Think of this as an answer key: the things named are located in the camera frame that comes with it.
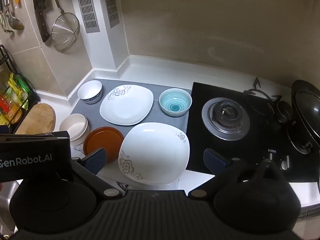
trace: sink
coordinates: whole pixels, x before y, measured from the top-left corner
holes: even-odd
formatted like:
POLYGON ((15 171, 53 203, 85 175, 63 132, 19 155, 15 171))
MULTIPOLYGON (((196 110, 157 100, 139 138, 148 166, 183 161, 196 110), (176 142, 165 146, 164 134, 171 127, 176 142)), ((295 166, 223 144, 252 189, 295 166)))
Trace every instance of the sink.
POLYGON ((13 194, 19 187, 16 181, 2 183, 0 191, 0 233, 3 235, 13 235, 15 223, 10 215, 9 204, 13 194))

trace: knife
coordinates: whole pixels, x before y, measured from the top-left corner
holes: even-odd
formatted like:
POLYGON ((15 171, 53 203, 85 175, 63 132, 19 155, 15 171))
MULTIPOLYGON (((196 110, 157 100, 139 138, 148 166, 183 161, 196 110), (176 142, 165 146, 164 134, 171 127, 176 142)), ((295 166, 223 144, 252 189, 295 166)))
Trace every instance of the knife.
POLYGON ((40 31, 40 35, 41 35, 42 41, 46 42, 49 39, 50 34, 48 33, 47 25, 45 23, 44 16, 43 16, 43 11, 46 8, 44 3, 45 3, 45 0, 33 0, 33 6, 35 8, 36 20, 37 20, 38 28, 40 31))

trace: backsplash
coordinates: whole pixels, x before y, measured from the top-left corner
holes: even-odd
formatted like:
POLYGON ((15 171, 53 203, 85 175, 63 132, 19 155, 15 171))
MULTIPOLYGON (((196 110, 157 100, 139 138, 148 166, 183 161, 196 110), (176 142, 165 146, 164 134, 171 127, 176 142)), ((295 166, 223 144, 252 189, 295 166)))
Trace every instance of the backsplash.
MULTIPOLYGON (((21 71, 36 90, 68 96, 74 87, 92 69, 81 34, 69 50, 60 53, 55 50, 50 39, 43 43, 36 22, 33 0, 20 0, 14 4, 15 15, 25 25, 23 31, 15 35, 0 31, 0 40, 21 71)), ((66 12, 74 13, 71 0, 59 0, 66 12)), ((47 30, 60 15, 54 0, 46 0, 44 11, 47 30)))
POLYGON ((121 0, 129 53, 320 88, 320 0, 121 0))

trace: white countertop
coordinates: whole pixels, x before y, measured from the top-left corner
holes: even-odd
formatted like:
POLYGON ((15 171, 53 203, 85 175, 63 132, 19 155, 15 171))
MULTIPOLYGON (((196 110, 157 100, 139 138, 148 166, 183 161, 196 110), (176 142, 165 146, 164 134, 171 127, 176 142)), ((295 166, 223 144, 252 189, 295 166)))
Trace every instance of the white countertop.
MULTIPOLYGON (((96 78, 116 79, 114 75, 110 77, 99 71, 96 78)), ((175 62, 151 57, 132 57, 129 66, 122 71, 119 80, 151 83, 165 86, 192 89, 193 82, 201 82, 210 85, 225 87, 237 91, 243 91, 252 87, 253 76, 237 73, 220 68, 207 67, 203 65, 193 65, 189 63, 175 62)), ((268 94, 282 94, 286 101, 290 100, 290 89, 278 84, 260 79, 263 90, 268 94)), ((72 112, 75 104, 70 106, 60 102, 56 98, 50 99, 40 94, 41 102, 53 107, 56 113, 55 131, 59 130, 61 122, 72 112)), ((185 170, 172 187, 153 187, 136 183, 127 178, 118 167, 117 161, 108 163, 98 174, 107 182, 119 181, 141 189, 181 189, 186 194, 213 178, 213 175, 185 170)), ((320 193, 317 183, 290 183, 297 194, 301 207, 308 207, 320 203, 320 193)))

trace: black glass cooktop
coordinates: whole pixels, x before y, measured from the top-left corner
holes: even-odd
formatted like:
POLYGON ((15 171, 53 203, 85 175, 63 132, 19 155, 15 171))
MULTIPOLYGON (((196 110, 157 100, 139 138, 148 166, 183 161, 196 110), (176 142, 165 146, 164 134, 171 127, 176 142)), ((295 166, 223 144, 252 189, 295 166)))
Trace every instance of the black glass cooktop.
MULTIPOLYGON (((187 136, 190 142, 190 158, 187 170, 211 174, 204 165, 203 154, 212 148, 228 159, 241 158, 247 163, 260 164, 272 153, 272 160, 281 167, 283 160, 290 158, 290 168, 282 170, 289 182, 319 181, 319 152, 304 155, 292 145, 286 126, 275 126, 257 114, 247 103, 244 93, 211 85, 193 83, 192 106, 189 111, 187 136), (204 125, 203 106, 213 98, 228 98, 239 104, 250 119, 246 135, 238 140, 227 141, 213 135, 204 125)), ((266 99, 255 96, 255 104, 266 105, 266 99)))

